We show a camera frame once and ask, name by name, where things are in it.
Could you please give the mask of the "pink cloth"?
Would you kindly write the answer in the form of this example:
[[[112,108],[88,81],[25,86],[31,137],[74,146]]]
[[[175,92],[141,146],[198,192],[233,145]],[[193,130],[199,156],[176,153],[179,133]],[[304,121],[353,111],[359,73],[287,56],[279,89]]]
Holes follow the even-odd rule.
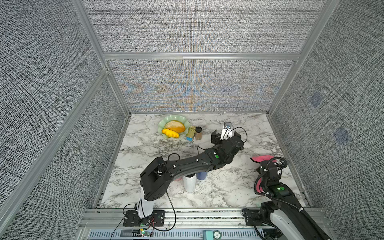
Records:
[[[260,164],[264,161],[269,161],[270,159],[274,158],[274,156],[265,155],[265,156],[257,156],[257,157],[251,157],[251,161]]]

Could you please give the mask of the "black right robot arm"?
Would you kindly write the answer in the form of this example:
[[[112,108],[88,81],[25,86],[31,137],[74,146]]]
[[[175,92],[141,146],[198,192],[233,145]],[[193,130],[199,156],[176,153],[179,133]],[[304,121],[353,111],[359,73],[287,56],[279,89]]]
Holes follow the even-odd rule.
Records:
[[[259,211],[259,223],[279,230],[288,240],[330,240],[331,237],[320,228],[294,192],[280,182],[283,169],[289,161],[282,157],[251,157],[259,164],[259,173],[254,192],[269,199],[262,203]]]

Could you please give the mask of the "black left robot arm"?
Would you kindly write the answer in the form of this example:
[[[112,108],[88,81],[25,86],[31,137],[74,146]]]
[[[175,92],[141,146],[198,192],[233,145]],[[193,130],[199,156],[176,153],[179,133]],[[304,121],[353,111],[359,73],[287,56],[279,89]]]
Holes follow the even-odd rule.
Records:
[[[202,153],[185,159],[165,161],[163,157],[155,158],[140,174],[142,196],[136,207],[139,218],[152,214],[154,201],[166,194],[175,179],[221,169],[232,163],[236,154],[244,149],[242,136],[237,132],[225,140],[215,137],[213,144]]]

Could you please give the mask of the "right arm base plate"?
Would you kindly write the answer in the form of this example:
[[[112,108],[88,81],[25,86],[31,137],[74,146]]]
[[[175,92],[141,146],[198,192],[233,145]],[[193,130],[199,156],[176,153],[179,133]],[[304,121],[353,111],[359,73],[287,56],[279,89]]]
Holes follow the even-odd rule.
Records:
[[[245,218],[247,226],[265,226],[265,223],[271,223],[269,212],[264,209],[248,209],[241,210],[242,216]]]

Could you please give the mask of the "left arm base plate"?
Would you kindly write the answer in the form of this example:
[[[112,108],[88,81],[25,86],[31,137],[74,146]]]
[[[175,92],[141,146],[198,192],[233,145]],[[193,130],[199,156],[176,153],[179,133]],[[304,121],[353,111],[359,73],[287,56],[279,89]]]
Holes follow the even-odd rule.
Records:
[[[148,227],[149,224],[155,227],[163,227],[165,221],[165,211],[153,210],[153,213],[146,218],[141,219],[135,210],[126,211],[124,213],[125,219],[123,222],[124,227]]]

